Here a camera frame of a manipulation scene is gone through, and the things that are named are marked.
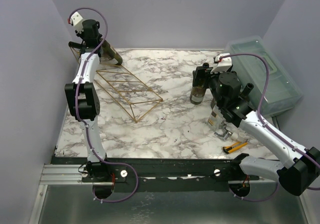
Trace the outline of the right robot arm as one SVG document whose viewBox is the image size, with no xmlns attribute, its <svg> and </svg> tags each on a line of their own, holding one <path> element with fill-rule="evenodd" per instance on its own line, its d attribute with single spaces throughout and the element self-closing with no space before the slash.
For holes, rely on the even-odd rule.
<svg viewBox="0 0 320 224">
<path fill-rule="evenodd" d="M 320 175 L 320 152 L 305 148 L 259 115 L 249 102 L 254 85 L 242 85 L 236 72 L 214 72 L 208 63 L 192 72 L 190 101 L 198 105 L 206 90 L 213 96 L 209 125 L 222 129 L 226 123 L 253 136 L 277 158 L 277 161 L 241 154 L 234 159 L 236 169 L 245 175 L 264 177 L 278 182 L 287 192 L 300 196 Z"/>
</svg>

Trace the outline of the green wine bottle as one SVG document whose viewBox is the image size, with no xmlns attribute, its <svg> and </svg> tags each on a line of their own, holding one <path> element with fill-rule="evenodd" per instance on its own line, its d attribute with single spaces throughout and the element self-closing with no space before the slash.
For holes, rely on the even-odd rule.
<svg viewBox="0 0 320 224">
<path fill-rule="evenodd" d="M 201 66 L 204 67 L 205 72 L 207 72 L 207 69 L 209 68 L 209 64 L 205 62 Z M 203 83 L 203 86 L 193 86 L 193 71 L 192 71 L 192 89 L 189 97 L 190 102 L 194 105 L 201 104 L 204 99 L 205 93 L 206 93 L 206 90 L 204 88 L 204 83 Z"/>
<path fill-rule="evenodd" d="M 68 46 L 70 48 L 79 49 L 81 55 L 84 53 L 90 53 L 95 49 L 95 47 L 87 47 L 84 41 L 82 41 L 82 43 L 70 41 Z M 107 65 L 121 66 L 123 63 L 123 58 L 106 40 L 96 53 Z"/>
</svg>

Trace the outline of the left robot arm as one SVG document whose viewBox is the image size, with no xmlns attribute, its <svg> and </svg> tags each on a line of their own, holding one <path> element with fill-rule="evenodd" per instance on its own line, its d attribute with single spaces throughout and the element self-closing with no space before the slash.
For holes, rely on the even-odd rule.
<svg viewBox="0 0 320 224">
<path fill-rule="evenodd" d="M 76 35 L 82 43 L 69 42 L 69 46 L 80 50 L 80 65 L 72 81 L 64 87 L 70 114 L 80 123 L 87 149 L 85 171 L 91 179 L 103 180 L 107 177 L 107 154 L 103 148 L 99 130 L 98 115 L 100 101 L 93 84 L 96 70 L 100 65 L 101 40 L 100 23 L 93 19 L 72 23 Z"/>
</svg>

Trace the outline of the clear square liquor bottle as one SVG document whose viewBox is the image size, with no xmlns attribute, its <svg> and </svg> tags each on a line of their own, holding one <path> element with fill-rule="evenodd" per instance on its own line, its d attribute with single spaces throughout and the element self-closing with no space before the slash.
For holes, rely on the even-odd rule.
<svg viewBox="0 0 320 224">
<path fill-rule="evenodd" d="M 222 113 L 220 112 L 219 108 L 217 107 L 214 99 L 212 99 L 210 103 L 210 107 L 211 107 L 211 113 L 207 120 L 207 124 L 213 131 L 216 131 L 222 128 L 225 122 L 225 119 Z"/>
</svg>

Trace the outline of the green wine bottle back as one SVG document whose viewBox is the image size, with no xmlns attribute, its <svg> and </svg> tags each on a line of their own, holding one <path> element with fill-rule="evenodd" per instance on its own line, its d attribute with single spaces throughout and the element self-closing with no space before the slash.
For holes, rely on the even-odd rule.
<svg viewBox="0 0 320 224">
<path fill-rule="evenodd" d="M 207 72 L 207 69 L 209 68 L 209 64 L 205 62 L 201 66 L 204 67 L 205 72 Z M 204 88 L 204 83 L 203 83 L 203 86 L 193 86 L 193 71 L 192 71 L 192 89 L 189 97 L 190 102 L 194 105 L 201 104 L 204 99 L 205 93 L 206 93 L 206 90 Z"/>
</svg>

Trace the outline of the green wine bottle front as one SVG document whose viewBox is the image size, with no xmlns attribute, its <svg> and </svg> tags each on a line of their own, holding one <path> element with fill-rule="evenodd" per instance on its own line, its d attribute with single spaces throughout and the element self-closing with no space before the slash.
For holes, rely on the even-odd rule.
<svg viewBox="0 0 320 224">
<path fill-rule="evenodd" d="M 82 41 L 82 43 L 70 41 L 68 46 L 70 48 L 79 49 L 81 55 L 84 53 L 90 53 L 95 49 L 95 47 L 87 47 L 84 41 Z M 107 65 L 121 66 L 123 63 L 123 58 L 106 40 L 96 53 Z"/>
</svg>

